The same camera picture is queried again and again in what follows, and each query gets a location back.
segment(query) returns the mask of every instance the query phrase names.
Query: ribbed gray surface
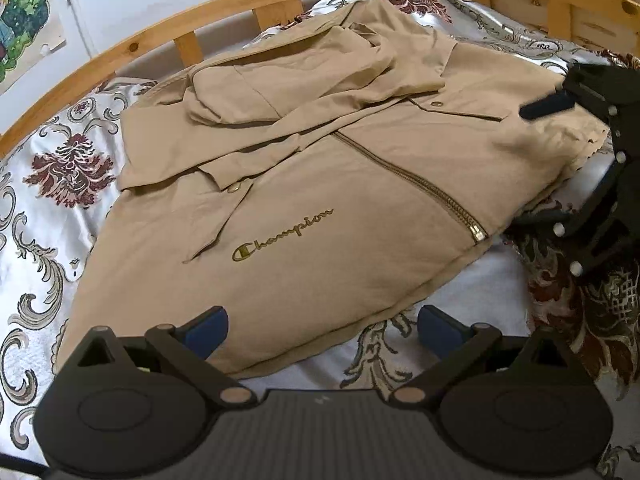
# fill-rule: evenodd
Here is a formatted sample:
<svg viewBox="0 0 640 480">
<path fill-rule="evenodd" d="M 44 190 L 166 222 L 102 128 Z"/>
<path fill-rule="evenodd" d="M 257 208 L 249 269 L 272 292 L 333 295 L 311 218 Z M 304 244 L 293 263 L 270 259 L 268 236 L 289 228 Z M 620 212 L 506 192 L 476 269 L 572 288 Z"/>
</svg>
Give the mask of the ribbed gray surface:
<svg viewBox="0 0 640 480">
<path fill-rule="evenodd" d="M 55 480 L 70 479 L 57 474 Z M 445 446 L 426 416 L 395 410 L 375 392 L 272 391 L 223 415 L 187 459 L 149 480 L 514 480 Z M 557 480 L 598 480 L 585 471 Z"/>
</svg>

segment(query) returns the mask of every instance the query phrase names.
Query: wooden headboard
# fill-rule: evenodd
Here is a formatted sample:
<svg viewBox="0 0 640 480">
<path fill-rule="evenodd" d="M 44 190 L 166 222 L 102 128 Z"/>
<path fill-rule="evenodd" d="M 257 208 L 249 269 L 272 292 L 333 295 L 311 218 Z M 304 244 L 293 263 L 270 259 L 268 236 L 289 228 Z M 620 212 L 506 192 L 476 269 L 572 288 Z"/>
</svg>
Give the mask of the wooden headboard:
<svg viewBox="0 0 640 480">
<path fill-rule="evenodd" d="M 489 7 L 493 3 L 475 1 Z M 551 37 L 572 39 L 575 9 L 594 12 L 630 30 L 636 35 L 632 50 L 640 56 L 640 4 L 633 0 L 548 0 L 546 26 Z M 204 56 L 194 31 L 248 10 L 254 12 L 260 30 L 265 30 L 291 22 L 303 9 L 301 0 L 211 0 L 141 30 L 93 58 L 39 99 L 0 137 L 0 157 L 62 108 L 113 77 L 116 70 L 165 43 L 175 43 L 185 67 L 200 63 Z"/>
</svg>

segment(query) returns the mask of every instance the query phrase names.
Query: zipper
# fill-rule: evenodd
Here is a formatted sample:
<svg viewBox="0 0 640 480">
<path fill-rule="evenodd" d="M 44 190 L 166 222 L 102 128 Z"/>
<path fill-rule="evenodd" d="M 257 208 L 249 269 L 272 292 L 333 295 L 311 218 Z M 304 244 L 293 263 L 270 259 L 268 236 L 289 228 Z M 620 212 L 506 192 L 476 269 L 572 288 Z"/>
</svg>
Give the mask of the zipper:
<svg viewBox="0 0 640 480">
<path fill-rule="evenodd" d="M 413 184 L 418 189 L 422 190 L 426 194 L 430 195 L 432 198 L 436 199 L 440 204 L 442 204 L 449 212 L 451 212 L 455 218 L 457 218 L 469 231 L 473 239 L 478 242 L 482 242 L 488 238 L 487 232 L 480 225 L 480 222 L 476 220 L 471 213 L 469 213 L 465 208 L 463 208 L 455 199 L 441 190 L 435 184 L 432 184 L 425 178 L 416 175 L 415 173 L 411 173 L 410 171 L 403 170 L 402 168 L 398 168 L 393 164 L 387 162 L 383 158 L 380 158 L 375 153 L 370 152 L 363 145 L 357 143 L 355 140 L 350 139 L 349 137 L 344 136 L 340 132 L 332 133 L 336 137 L 336 139 L 345 143 L 346 145 L 352 147 L 354 150 L 357 150 L 361 155 L 367 157 L 372 162 L 375 162 L 377 165 L 382 166 L 387 171 L 396 174 L 397 176 L 404 178 L 406 181 Z"/>
</svg>

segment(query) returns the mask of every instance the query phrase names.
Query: beige jacket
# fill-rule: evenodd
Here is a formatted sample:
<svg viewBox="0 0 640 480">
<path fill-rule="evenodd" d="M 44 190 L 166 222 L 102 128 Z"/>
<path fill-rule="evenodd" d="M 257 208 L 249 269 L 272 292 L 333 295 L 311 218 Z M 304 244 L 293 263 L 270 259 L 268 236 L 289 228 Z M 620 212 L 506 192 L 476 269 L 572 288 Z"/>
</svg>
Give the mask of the beige jacket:
<svg viewBox="0 0 640 480">
<path fill-rule="evenodd" d="M 601 145 L 584 110 L 518 117 L 560 80 L 387 0 L 179 73 L 123 114 L 124 192 L 58 366 L 94 325 L 141 335 L 219 304 L 230 331 L 209 361 L 248 377 L 394 316 Z"/>
</svg>

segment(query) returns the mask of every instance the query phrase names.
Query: white pipe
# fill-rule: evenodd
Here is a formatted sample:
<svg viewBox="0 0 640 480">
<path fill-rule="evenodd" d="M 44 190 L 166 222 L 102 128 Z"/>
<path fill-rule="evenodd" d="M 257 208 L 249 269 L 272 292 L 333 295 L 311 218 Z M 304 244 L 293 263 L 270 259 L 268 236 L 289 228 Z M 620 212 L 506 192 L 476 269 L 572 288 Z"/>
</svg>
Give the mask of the white pipe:
<svg viewBox="0 0 640 480">
<path fill-rule="evenodd" d="M 89 56 L 89 58 L 93 58 L 98 55 L 98 50 L 94 45 L 94 41 L 89 34 L 89 31 L 86 27 L 86 23 L 82 18 L 82 10 L 80 9 L 80 5 L 78 0 L 67 0 L 69 5 L 71 6 L 71 10 L 74 14 L 74 18 L 76 19 L 76 25 L 78 26 L 78 31 L 80 32 L 80 37 L 82 38 L 82 43 L 84 43 L 84 48 Z"/>
</svg>

